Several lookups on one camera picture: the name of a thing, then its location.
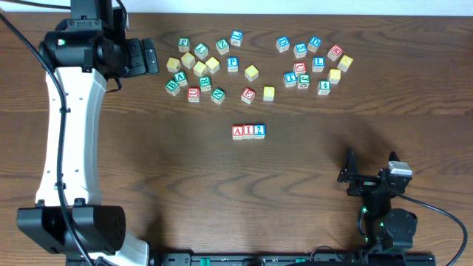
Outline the blue 2 block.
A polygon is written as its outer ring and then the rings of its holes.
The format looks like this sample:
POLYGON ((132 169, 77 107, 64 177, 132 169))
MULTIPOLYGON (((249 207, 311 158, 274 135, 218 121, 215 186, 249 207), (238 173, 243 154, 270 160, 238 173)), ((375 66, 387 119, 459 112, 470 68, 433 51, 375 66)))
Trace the blue 2 block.
POLYGON ((265 124, 254 124, 254 138, 255 139, 264 139, 266 136, 265 124))

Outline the red I block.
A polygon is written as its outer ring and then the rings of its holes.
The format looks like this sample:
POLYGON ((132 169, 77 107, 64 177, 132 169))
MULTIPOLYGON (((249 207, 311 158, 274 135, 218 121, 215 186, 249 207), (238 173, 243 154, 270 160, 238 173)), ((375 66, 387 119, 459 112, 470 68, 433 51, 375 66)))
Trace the red I block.
POLYGON ((254 125, 253 124, 243 125, 242 129, 243 129, 244 139, 254 139, 254 125))

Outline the red A block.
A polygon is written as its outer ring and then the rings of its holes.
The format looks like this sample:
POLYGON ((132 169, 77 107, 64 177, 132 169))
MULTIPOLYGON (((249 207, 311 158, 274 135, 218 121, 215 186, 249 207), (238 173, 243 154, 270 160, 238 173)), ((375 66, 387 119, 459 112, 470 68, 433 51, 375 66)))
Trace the red A block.
POLYGON ((243 139, 243 126, 236 125, 232 126, 232 139, 233 140, 242 140, 243 139))

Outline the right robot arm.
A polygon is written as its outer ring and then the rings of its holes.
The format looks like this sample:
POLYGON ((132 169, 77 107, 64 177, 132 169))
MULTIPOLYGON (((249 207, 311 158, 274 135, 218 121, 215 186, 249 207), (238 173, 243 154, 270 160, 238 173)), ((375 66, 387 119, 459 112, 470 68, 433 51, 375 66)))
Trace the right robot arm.
POLYGON ((337 181, 348 184, 347 195, 362 198, 357 228, 369 248, 379 247, 386 252, 412 248, 418 219, 412 212, 391 204, 391 199, 405 192, 412 174, 409 165, 400 161, 395 152, 390 153, 387 167, 376 175, 360 174, 353 150, 347 150, 337 181))

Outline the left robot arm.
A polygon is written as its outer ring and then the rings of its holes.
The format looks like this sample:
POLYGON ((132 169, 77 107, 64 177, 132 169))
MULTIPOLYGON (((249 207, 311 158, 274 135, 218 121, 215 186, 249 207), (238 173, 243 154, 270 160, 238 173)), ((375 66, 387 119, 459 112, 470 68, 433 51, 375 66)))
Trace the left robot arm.
POLYGON ((126 37, 120 1, 72 1, 69 9, 33 50, 49 94, 47 154, 34 206, 18 210, 18 229, 68 265, 157 265, 149 244, 127 231, 124 210, 102 203, 97 170, 107 83, 158 73, 154 42, 126 37))

